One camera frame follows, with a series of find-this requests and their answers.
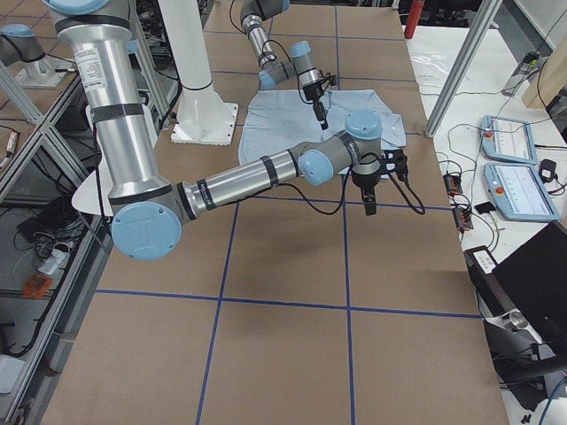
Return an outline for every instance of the white label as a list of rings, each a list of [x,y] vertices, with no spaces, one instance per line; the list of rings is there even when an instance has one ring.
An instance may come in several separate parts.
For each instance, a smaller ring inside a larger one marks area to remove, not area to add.
[[[74,58],[86,93],[107,87],[105,70],[100,63],[97,49],[78,51]]]
[[[475,256],[475,259],[477,259],[478,264],[486,274],[490,274],[493,272],[493,269],[496,267],[496,265],[494,264],[493,259],[490,258],[490,255],[488,255],[488,252],[477,251],[477,252],[473,252],[473,255]]]

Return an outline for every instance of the white desk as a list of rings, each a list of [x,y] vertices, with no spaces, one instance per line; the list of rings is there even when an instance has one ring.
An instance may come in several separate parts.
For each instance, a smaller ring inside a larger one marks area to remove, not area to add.
[[[416,80],[422,93],[423,108],[429,117],[438,97],[433,96],[441,91],[447,74],[454,63],[456,55],[461,48],[462,42],[467,34],[462,28],[439,28],[418,27],[412,40],[408,41],[408,49],[412,57],[412,65],[416,72]],[[498,92],[504,87],[517,62],[510,53],[506,43],[498,30],[491,29],[486,34],[477,55],[472,61],[466,77],[462,81],[460,92]],[[455,155],[449,150],[447,132],[454,126],[462,123],[477,127],[485,115],[497,115],[503,118],[514,118],[534,122],[545,120],[548,114],[544,110],[528,109],[524,106],[521,96],[528,87],[525,82],[515,97],[510,100],[501,94],[461,94],[456,96],[451,103],[449,111],[443,119],[437,134],[434,137],[437,152],[443,152],[449,159],[462,165],[463,170],[469,170],[474,164],[468,159]],[[476,158],[479,150],[479,132],[474,127],[461,126],[451,131],[451,142],[454,151]],[[553,121],[533,124],[532,132],[537,144],[564,146],[565,143]],[[567,180],[567,151],[537,150],[538,160],[549,158],[557,163],[556,172],[559,180]],[[439,160],[446,159],[439,155]],[[462,177],[462,187],[465,195],[476,205],[490,199],[484,178],[482,175],[483,165],[487,162],[483,153],[478,156],[478,166],[475,177],[473,173],[465,173]],[[445,172],[447,164],[441,164],[441,170]],[[455,166],[450,166],[449,171],[457,171]],[[547,185],[554,189],[553,183]],[[553,201],[559,213],[564,217],[567,213],[567,196],[553,197]],[[493,212],[493,217],[499,228],[500,242],[493,252],[498,261],[505,259],[515,251],[522,243],[530,239],[543,227],[545,223],[514,222],[504,220],[498,212]],[[492,238],[492,232],[485,223],[473,217],[474,230],[465,232],[462,239],[462,248],[467,250],[472,247],[486,244]],[[517,424],[527,412],[517,403],[516,399],[508,391],[503,391],[502,396],[507,405],[510,424]],[[532,417],[532,423],[537,423],[543,410],[541,403]],[[546,417],[546,425],[564,424],[567,417],[567,399],[556,399],[552,404]]]

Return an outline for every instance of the electrical cable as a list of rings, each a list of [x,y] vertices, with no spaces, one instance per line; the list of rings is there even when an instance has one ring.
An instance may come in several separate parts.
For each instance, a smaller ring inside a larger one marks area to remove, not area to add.
[[[232,24],[232,26],[240,33],[240,34],[246,34],[242,28],[237,27],[237,24],[234,23],[234,20],[232,20],[232,7],[234,6],[234,0],[232,0],[230,2],[230,8],[229,8],[229,19],[230,19],[230,23]]]
[[[557,383],[555,388],[553,388],[553,391],[551,391],[551,394],[549,395],[546,406],[543,409],[543,413],[541,414],[539,425],[543,425],[543,421],[546,419],[546,415],[548,414],[549,406],[551,406],[551,402],[555,398],[555,394],[557,394],[557,392],[559,392],[559,388],[564,384],[567,384],[567,376],[564,376],[563,379]]]
[[[87,221],[87,219],[85,218],[85,216],[82,214],[82,212],[78,212],[79,213],[79,217],[81,218],[82,223],[84,224],[85,228],[92,234],[92,236],[95,238],[95,241],[97,241],[98,246],[100,247],[101,251],[106,255],[106,257],[110,257],[110,252],[105,248],[105,245],[103,244],[103,241],[100,239],[100,237],[98,237],[97,232],[95,231],[94,228],[92,228],[92,226],[89,224],[89,222]]]
[[[410,200],[408,195],[406,195],[406,193],[403,191],[403,189],[401,188],[400,184],[398,182],[396,182],[396,179],[394,178],[393,175],[390,176],[390,182],[393,183],[393,185],[396,187],[396,189],[399,191],[399,193],[401,194],[401,197],[404,198],[404,201],[406,201],[406,204],[408,204],[409,208],[411,208],[411,210],[419,215],[425,215],[425,206],[423,205],[422,200],[420,199],[420,197],[414,192],[413,189],[411,189],[411,187],[409,186],[409,180],[407,178],[402,180],[404,182],[404,185],[406,186],[406,188],[409,190],[409,193],[411,193],[411,195],[414,197],[414,199],[417,201],[418,203],[418,207],[415,206]]]
[[[557,174],[555,175],[555,181],[557,182],[557,184],[559,184],[559,188],[549,190],[548,194],[556,196],[556,197],[560,197],[561,195],[564,195],[564,193],[565,193],[565,188],[567,187],[567,182],[565,182],[565,183],[559,182],[559,179],[557,178]]]
[[[12,128],[12,127],[8,127],[8,126],[0,125],[0,128],[6,128],[6,129],[8,129],[8,130],[11,130],[11,131],[13,131],[14,133],[18,133],[18,134],[20,134],[20,132],[19,132],[18,130],[16,130],[15,128]]]
[[[51,54],[51,53],[45,53],[45,54],[46,54],[47,56],[52,57],[52,58],[59,59],[59,60],[63,60],[63,61],[68,62],[68,63],[70,63],[70,64],[76,65],[76,62],[75,62],[74,60],[65,59],[65,58],[60,58],[59,56],[53,55],[53,54]]]
[[[280,186],[285,186],[288,188],[292,188],[294,189],[296,192],[299,193],[299,195],[303,198],[303,200],[307,203],[307,205],[309,205],[313,210],[317,211],[318,213],[322,214],[322,215],[335,215],[336,213],[338,213],[338,211],[340,211],[340,209],[345,205],[345,197],[346,197],[346,183],[348,182],[348,177],[351,174],[353,167],[349,166],[348,170],[346,171],[345,176],[343,177],[343,183],[342,183],[342,188],[341,188],[341,194],[340,194],[340,199],[338,201],[338,205],[337,207],[332,210],[332,211],[324,211],[320,208],[317,208],[306,196],[305,194],[301,191],[300,188],[298,188],[297,186],[295,186],[294,184],[291,183],[282,183],[280,184]]]
[[[98,149],[98,140],[97,140],[97,123],[92,123],[92,141],[95,149],[95,155],[97,156],[96,164],[95,164],[95,178],[97,181],[97,197],[98,197],[98,207],[100,208],[100,218],[103,222],[103,226],[108,231],[109,235],[112,235],[112,231],[106,222],[105,217],[105,204],[103,203],[103,190],[102,185],[100,183],[100,160],[102,159],[101,151]]]

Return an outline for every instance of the metal rack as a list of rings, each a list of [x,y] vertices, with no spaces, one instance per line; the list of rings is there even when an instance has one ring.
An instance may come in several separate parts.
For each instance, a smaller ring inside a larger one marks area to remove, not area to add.
[[[139,21],[137,26],[138,34],[142,34]],[[150,50],[143,37],[140,37],[136,58],[148,86],[151,104],[155,107],[157,115],[162,118],[168,110],[168,99],[170,101],[172,93],[174,94],[175,91],[170,89],[167,95],[165,94],[160,78],[156,73]],[[19,151],[11,164],[0,174],[0,203],[11,203],[13,201],[8,197],[9,192],[41,148],[49,152],[64,176],[73,185],[79,186],[87,177],[88,172],[66,142],[66,139],[56,129],[56,124],[66,108],[71,104],[74,97],[82,91],[79,76],[75,75],[45,113],[40,111],[2,63],[0,63],[0,89],[18,107],[23,119],[33,126],[27,140],[21,141]],[[26,363],[19,374],[14,389],[9,394],[0,395],[0,423],[14,423],[20,415],[23,405],[26,406],[26,416],[29,416],[30,411],[40,411],[42,403],[30,402],[30,400],[49,399],[48,389],[52,388],[57,380],[44,379],[41,374],[37,373],[37,368],[43,359],[49,359],[52,364],[62,365],[65,363],[69,351],[68,344],[61,345],[52,342],[59,339],[59,332],[73,333],[78,331],[79,318],[86,311],[90,295],[92,295],[98,277],[104,268],[104,250],[108,251],[112,246],[110,238],[105,238],[104,232],[99,231],[101,228],[99,218],[93,220],[91,226],[99,235],[86,233],[80,243],[75,246],[73,260],[70,261],[66,271],[59,277],[58,282],[53,283],[58,285],[58,290],[52,293],[54,298],[49,301],[50,308],[39,328],[34,346],[21,358]],[[105,247],[100,246],[101,239]],[[0,298],[11,299],[14,300],[13,302],[19,300],[17,291],[8,292],[0,293]],[[46,303],[47,301],[39,300],[38,302]],[[56,328],[62,330],[54,333]]]

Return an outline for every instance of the blue tape line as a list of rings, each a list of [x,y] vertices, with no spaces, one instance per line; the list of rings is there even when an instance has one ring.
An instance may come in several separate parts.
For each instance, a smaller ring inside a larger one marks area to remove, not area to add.
[[[343,208],[343,246],[345,250],[346,337],[348,340],[348,380],[351,399],[351,425],[356,425],[356,404],[354,399],[353,324],[351,315],[351,287],[348,261],[348,229],[346,225],[346,208]]]
[[[338,61],[338,18],[337,6],[335,5],[335,49],[337,52],[337,89],[340,90],[340,63]]]
[[[287,301],[270,301],[266,299],[252,299],[252,298],[235,298],[235,297],[211,297],[207,295],[191,295],[191,294],[176,294],[166,292],[147,292],[138,290],[96,290],[97,294],[113,294],[113,295],[133,295],[138,297],[156,297],[156,298],[186,298],[205,301],[222,301],[226,303],[241,303],[241,304],[258,304],[258,305],[280,305],[283,307],[304,307],[304,308],[320,308],[326,310],[339,310],[344,311],[347,309],[346,305],[332,305],[332,304],[316,304],[316,303],[296,303]],[[385,314],[403,314],[413,316],[433,316],[433,317],[454,317],[460,319],[482,319],[482,316],[476,314],[466,313],[442,313],[442,312],[426,312],[420,310],[400,310],[392,308],[377,308],[377,307],[360,307],[351,305],[350,310],[354,312],[367,312],[367,313],[385,313]]]
[[[223,298],[225,303],[239,303],[239,304],[257,304],[257,305],[280,305],[283,307],[305,307],[305,308],[319,308],[323,310],[346,310],[343,305],[331,304],[312,304],[312,303],[294,303],[287,301],[269,301],[266,299],[252,299],[252,298]]]
[[[482,319],[479,314],[422,312],[419,310],[397,310],[392,308],[351,307],[355,312],[403,314],[408,316],[452,317],[456,319]]]
[[[205,301],[219,301],[218,297],[212,297],[207,295],[191,295],[191,294],[176,294],[167,292],[149,292],[143,290],[96,290],[97,294],[113,294],[113,295],[136,295],[138,297],[157,297],[157,298],[186,298],[186,299],[198,299]]]
[[[199,425],[201,422],[201,415],[203,413],[203,405],[205,404],[205,394],[206,394],[206,385],[208,384],[209,379],[209,372],[211,370],[211,362],[213,360],[213,351],[214,351],[214,341],[216,339],[216,331],[219,326],[219,319],[221,317],[221,306],[222,306],[222,295],[224,293],[224,287],[227,281],[227,275],[229,272],[229,263],[230,263],[230,254],[232,253],[232,244],[234,243],[234,235],[237,229],[237,221],[238,221],[238,210],[240,205],[237,204],[237,207],[234,210],[234,216],[232,219],[232,229],[230,230],[230,239],[229,239],[229,247],[227,249],[227,258],[224,261],[224,270],[222,271],[222,282],[221,282],[221,290],[219,292],[219,301],[216,305],[216,313],[214,314],[214,325],[213,325],[213,333],[211,334],[211,342],[209,344],[209,351],[206,355],[206,366],[205,366],[205,375],[203,376],[203,384],[201,386],[201,396],[198,401],[198,410],[197,410],[197,418],[195,419],[195,424]]]
[[[416,80],[403,80],[399,78],[373,78],[373,77],[343,77],[345,80],[357,80],[357,81],[396,81],[396,82],[416,82]]]

